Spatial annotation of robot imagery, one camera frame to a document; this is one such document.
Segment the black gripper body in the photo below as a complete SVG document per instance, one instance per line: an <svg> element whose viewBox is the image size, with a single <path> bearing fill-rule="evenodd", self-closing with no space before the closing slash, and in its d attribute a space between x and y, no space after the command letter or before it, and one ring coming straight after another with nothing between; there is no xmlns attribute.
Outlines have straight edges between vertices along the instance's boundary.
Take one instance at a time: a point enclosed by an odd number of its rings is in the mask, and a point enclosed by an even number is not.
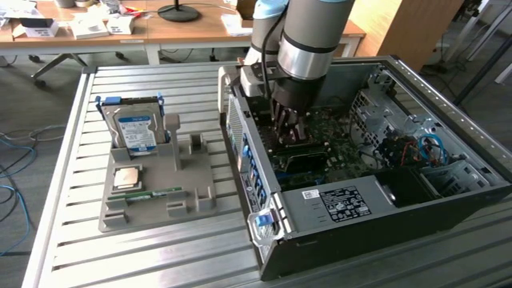
<svg viewBox="0 0 512 288"><path fill-rule="evenodd" d="M315 80L294 77L278 79L271 94L274 114L278 115L283 109L290 109L303 116L315 103L324 81L326 77Z"/></svg>

